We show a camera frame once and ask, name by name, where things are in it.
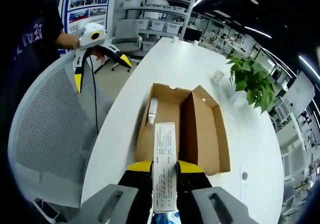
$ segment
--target open cardboard box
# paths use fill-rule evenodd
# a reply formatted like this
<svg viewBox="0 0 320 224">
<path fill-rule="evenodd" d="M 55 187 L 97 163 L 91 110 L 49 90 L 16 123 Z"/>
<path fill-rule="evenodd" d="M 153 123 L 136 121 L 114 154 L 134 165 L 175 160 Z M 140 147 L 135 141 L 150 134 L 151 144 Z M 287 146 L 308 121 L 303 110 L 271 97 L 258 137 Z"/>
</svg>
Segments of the open cardboard box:
<svg viewBox="0 0 320 224">
<path fill-rule="evenodd" d="M 154 83 L 144 110 L 135 161 L 153 160 L 155 125 L 146 125 L 151 98 L 158 99 L 155 123 L 175 123 L 176 156 L 206 175 L 230 171 L 227 135 L 218 103 L 202 86 L 193 91 Z"/>
</svg>

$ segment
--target black cable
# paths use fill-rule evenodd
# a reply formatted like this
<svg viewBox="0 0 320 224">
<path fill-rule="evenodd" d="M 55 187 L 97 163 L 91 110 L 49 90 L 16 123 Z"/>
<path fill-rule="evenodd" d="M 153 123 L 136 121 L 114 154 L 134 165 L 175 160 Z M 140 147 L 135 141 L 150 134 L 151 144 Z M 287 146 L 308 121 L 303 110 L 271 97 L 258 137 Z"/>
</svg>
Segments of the black cable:
<svg viewBox="0 0 320 224">
<path fill-rule="evenodd" d="M 91 56 L 89 55 L 90 62 L 91 62 L 91 70 L 92 70 L 92 78 L 93 78 L 93 87 L 94 87 L 94 106 L 95 106 L 95 127 L 96 127 L 96 133 L 99 134 L 98 129 L 98 113 L 97 113 L 97 90 L 96 90 L 96 79 L 95 79 L 95 73 L 94 73 L 94 64 L 92 62 Z"/>
</svg>

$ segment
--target ceiling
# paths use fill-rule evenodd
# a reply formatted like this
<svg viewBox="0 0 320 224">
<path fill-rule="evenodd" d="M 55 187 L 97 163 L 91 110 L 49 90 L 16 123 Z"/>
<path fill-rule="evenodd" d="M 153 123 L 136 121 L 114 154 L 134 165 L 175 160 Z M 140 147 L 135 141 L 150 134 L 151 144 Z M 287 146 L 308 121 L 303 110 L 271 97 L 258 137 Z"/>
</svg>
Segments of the ceiling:
<svg viewBox="0 0 320 224">
<path fill-rule="evenodd" d="M 315 74 L 301 61 L 303 56 L 320 74 L 316 47 L 320 47 L 319 0 L 203 0 L 193 10 L 210 13 L 241 33 L 251 35 L 262 47 L 280 58 L 295 73 L 303 71 L 318 84 Z M 228 14 L 226 18 L 214 10 Z M 265 37 L 244 26 L 270 35 Z"/>
</svg>

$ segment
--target dark shirt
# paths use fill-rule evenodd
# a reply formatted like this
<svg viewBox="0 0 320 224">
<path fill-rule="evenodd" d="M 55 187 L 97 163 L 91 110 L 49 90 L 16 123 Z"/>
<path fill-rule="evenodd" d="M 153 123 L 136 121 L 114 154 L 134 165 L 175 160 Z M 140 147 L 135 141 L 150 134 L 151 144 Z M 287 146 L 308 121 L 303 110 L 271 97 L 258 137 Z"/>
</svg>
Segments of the dark shirt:
<svg viewBox="0 0 320 224">
<path fill-rule="evenodd" d="M 60 57 L 55 45 L 63 29 L 56 0 L 44 0 L 33 21 L 11 51 L 1 80 L 1 147 L 8 143 L 16 109 L 34 80 Z"/>
</svg>

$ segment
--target desk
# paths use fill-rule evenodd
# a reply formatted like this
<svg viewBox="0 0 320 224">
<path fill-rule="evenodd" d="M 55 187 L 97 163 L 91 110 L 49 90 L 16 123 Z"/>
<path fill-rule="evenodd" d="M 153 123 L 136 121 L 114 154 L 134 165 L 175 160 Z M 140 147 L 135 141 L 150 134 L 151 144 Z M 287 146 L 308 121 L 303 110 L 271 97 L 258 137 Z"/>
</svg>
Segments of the desk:
<svg viewBox="0 0 320 224">
<path fill-rule="evenodd" d="M 246 203 L 260 224 L 276 224 L 284 193 L 284 173 L 276 133 L 268 113 L 250 106 L 236 109 L 211 77 L 225 73 L 220 86 L 229 85 L 230 65 L 224 56 L 184 41 L 163 37 L 148 52 L 114 101 L 95 142 L 85 174 L 81 203 L 108 184 L 117 184 L 134 162 L 134 146 L 144 105 L 153 83 L 193 90 L 202 85 L 220 104 L 225 124 L 231 171 L 209 177 L 240 199 L 240 168 L 248 173 Z"/>
<path fill-rule="evenodd" d="M 225 42 L 225 45 L 226 45 L 226 46 L 229 45 L 232 49 L 234 49 L 236 52 L 240 53 L 240 54 L 243 55 L 244 57 L 247 56 L 246 53 L 245 53 L 243 50 L 241 50 L 237 45 L 232 44 L 231 42 L 228 42 L 228 41 Z"/>
</svg>

